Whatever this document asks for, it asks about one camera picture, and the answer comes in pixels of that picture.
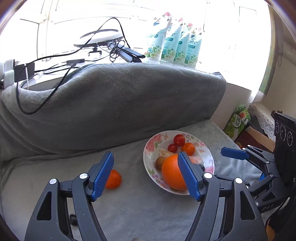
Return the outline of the red tomato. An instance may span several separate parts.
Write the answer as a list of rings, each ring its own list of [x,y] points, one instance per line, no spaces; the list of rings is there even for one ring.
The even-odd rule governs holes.
[[[181,147],[185,144],[186,139],[182,134],[177,134],[174,136],[173,142],[176,146]]]

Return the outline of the brown longan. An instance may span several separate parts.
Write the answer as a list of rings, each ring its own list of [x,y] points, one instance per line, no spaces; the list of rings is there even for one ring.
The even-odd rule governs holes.
[[[164,163],[164,161],[166,160],[166,157],[164,156],[160,156],[156,159],[155,163],[154,163],[154,166],[157,170],[162,170],[162,165]]]

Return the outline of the dark grape lower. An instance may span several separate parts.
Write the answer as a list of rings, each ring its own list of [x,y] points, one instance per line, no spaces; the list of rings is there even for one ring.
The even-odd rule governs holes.
[[[69,220],[70,220],[70,224],[72,226],[77,226],[78,225],[77,217],[76,217],[75,214],[70,214]]]

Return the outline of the small tangerine on plate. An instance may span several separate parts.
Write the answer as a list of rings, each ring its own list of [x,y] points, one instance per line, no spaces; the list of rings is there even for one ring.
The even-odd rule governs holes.
[[[181,151],[185,152],[188,156],[193,156],[195,150],[195,146],[192,143],[185,143],[181,148]]]

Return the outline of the large orange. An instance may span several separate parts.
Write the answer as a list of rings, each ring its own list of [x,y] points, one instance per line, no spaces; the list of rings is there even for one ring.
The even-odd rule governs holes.
[[[165,182],[177,191],[186,191],[187,185],[178,166],[178,155],[167,157],[162,164],[162,177]]]

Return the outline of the small tangerine on sofa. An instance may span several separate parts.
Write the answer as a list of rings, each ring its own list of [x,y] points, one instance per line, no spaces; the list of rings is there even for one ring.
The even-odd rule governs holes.
[[[116,170],[112,169],[107,179],[105,188],[116,189],[121,185],[121,181],[122,181],[121,174],[119,174]]]

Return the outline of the small cherry tomato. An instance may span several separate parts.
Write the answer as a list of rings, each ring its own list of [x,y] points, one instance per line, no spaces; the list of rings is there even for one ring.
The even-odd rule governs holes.
[[[178,150],[178,146],[175,144],[169,144],[167,150],[172,153],[176,153]]]

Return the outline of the grey sofa seat cover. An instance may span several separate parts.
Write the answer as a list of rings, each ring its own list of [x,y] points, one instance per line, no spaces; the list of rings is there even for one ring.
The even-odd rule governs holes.
[[[223,147],[236,144],[209,120],[182,128],[194,135],[210,150],[214,173],[229,178],[239,177],[253,183],[260,171],[247,161],[223,157]],[[108,240],[184,240],[197,212],[198,203],[189,196],[163,190],[148,176],[143,161],[146,140],[111,148],[114,169],[122,176],[115,190],[104,190],[94,210]],[[103,152],[81,152],[72,156],[35,156],[3,162],[1,167],[1,213],[20,239],[26,229],[47,183],[56,178],[71,180],[98,163]]]

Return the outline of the floral white plate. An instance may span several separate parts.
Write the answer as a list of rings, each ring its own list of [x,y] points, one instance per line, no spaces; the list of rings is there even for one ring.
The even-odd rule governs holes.
[[[205,171],[214,174],[214,158],[208,147],[194,135],[182,131],[163,131],[152,136],[144,147],[144,167],[149,177],[154,181],[156,185],[161,187],[163,190],[177,195],[189,195],[189,191],[187,190],[177,191],[171,188],[163,179],[162,172],[160,170],[157,170],[154,166],[154,163],[158,158],[158,150],[167,150],[168,145],[174,143],[173,139],[174,136],[177,134],[182,134],[185,137],[187,143],[194,144],[196,150],[193,156],[200,156],[203,160],[202,165],[204,166]]]

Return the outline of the grey sofa back cushion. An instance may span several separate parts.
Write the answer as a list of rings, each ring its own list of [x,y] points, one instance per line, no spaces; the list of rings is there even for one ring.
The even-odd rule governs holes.
[[[144,63],[90,64],[56,90],[1,91],[1,160],[105,150],[211,118],[220,73]]]

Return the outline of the black power adapter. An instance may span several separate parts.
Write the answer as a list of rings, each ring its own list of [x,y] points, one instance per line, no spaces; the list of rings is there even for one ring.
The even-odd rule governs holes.
[[[15,78],[14,82],[20,82],[22,80],[30,79],[35,74],[35,64],[20,64],[14,66]]]

